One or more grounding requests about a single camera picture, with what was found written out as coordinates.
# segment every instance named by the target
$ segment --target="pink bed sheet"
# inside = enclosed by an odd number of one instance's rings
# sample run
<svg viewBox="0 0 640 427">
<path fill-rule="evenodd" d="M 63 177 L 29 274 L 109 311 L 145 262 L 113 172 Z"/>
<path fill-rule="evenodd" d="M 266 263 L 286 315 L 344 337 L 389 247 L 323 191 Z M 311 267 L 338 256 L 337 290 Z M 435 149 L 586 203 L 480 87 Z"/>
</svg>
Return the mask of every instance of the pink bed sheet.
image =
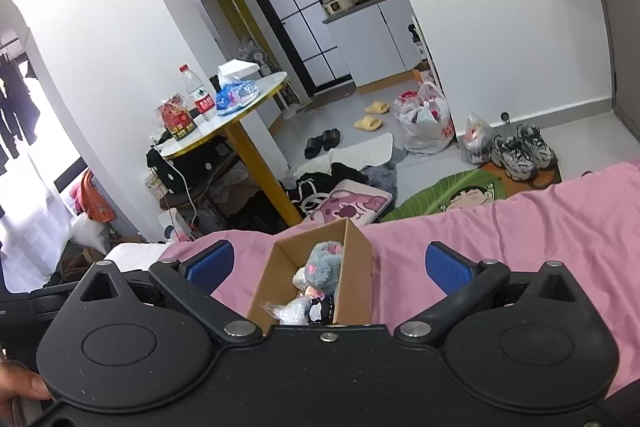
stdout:
<svg viewBox="0 0 640 427">
<path fill-rule="evenodd" d="M 185 260 L 228 239 L 236 265 L 213 296 L 245 314 L 273 242 L 312 227 L 299 225 L 275 236 L 213 233 L 168 248 L 163 257 Z M 496 258 L 514 271 L 536 271 L 556 259 L 570 268 L 618 343 L 620 369 L 612 391 L 640 378 L 640 161 L 489 206 L 369 225 L 363 232 L 374 250 L 376 323 L 393 330 L 444 297 L 424 269 L 431 241 L 474 261 Z"/>
</svg>

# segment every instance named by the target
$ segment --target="gray sneaker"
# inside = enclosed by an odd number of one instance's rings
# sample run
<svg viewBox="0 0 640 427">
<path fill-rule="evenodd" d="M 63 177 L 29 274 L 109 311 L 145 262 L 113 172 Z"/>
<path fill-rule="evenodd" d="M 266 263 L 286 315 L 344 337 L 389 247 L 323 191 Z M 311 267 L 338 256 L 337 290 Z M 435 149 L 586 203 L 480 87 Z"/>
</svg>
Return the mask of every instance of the gray sneaker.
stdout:
<svg viewBox="0 0 640 427">
<path fill-rule="evenodd" d="M 558 163 L 556 153 L 543 140 L 540 129 L 535 126 L 520 124 L 517 136 L 522 148 L 538 169 L 552 169 Z"/>
<path fill-rule="evenodd" d="M 538 173 L 536 166 L 515 136 L 508 139 L 500 135 L 496 136 L 491 160 L 498 167 L 504 168 L 508 177 L 519 182 L 528 182 Z"/>
</svg>

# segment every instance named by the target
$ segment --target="gray plush toy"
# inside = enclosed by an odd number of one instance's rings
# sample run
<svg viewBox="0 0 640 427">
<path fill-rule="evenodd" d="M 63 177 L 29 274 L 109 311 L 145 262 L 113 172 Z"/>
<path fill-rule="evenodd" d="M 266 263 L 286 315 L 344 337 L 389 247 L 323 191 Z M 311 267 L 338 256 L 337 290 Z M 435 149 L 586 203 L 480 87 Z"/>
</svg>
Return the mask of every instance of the gray plush toy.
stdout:
<svg viewBox="0 0 640 427">
<path fill-rule="evenodd" d="M 337 241 L 318 243 L 311 251 L 305 266 L 305 279 L 309 286 L 326 295 L 333 295 L 338 288 L 342 244 Z"/>
</svg>

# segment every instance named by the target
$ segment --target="black slipper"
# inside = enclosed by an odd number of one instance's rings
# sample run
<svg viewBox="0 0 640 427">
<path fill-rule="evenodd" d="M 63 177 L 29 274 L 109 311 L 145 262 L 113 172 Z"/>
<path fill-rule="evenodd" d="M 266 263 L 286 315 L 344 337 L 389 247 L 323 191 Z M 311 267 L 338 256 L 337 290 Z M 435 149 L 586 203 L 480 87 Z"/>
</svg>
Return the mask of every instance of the black slipper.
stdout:
<svg viewBox="0 0 640 427">
<path fill-rule="evenodd" d="M 322 133 L 322 147 L 325 151 L 338 147 L 338 143 L 340 143 L 340 131 L 337 129 Z"/>
<path fill-rule="evenodd" d="M 309 138 L 305 147 L 305 158 L 310 160 L 319 155 L 322 150 L 322 136 L 316 136 L 315 138 Z"/>
</svg>

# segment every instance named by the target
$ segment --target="cartoon character on mat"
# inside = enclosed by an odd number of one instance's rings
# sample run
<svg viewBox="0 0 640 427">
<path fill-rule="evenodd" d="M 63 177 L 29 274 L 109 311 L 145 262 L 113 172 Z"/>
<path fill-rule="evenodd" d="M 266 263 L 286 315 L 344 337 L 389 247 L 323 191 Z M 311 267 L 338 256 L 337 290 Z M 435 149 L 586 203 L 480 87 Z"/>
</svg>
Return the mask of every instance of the cartoon character on mat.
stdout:
<svg viewBox="0 0 640 427">
<path fill-rule="evenodd" d="M 318 209 L 311 214 L 312 221 L 330 223 L 341 217 L 351 217 L 354 221 L 373 221 L 375 215 L 386 204 L 382 196 L 356 194 L 350 190 L 336 190 Z"/>
<path fill-rule="evenodd" d="M 441 204 L 440 210 L 447 212 L 455 208 L 475 208 L 483 204 L 491 203 L 495 199 L 494 184 L 487 183 L 482 187 L 465 187 L 452 195 L 449 204 Z"/>
</svg>

